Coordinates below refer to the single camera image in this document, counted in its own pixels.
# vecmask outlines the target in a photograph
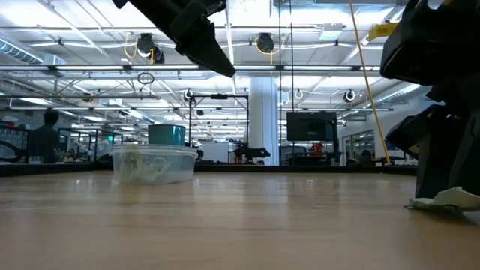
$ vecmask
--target table surface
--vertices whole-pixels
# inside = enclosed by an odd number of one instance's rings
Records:
[[[399,175],[0,179],[3,269],[479,269],[480,215],[403,208]]]

